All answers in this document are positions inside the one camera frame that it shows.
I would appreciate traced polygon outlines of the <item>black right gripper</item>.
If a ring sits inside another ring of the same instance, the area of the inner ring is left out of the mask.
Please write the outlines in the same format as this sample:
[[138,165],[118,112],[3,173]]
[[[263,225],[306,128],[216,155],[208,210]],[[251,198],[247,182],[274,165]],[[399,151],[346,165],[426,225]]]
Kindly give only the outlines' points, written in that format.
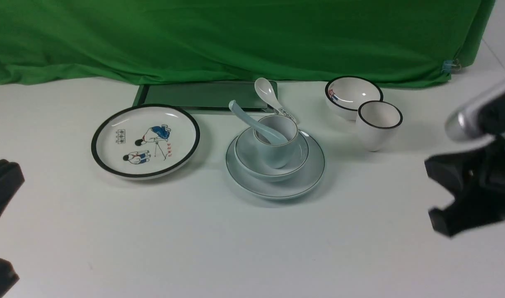
[[435,232],[452,238],[505,221],[505,134],[481,149],[432,155],[425,160],[425,169],[457,199],[446,208],[428,211]]

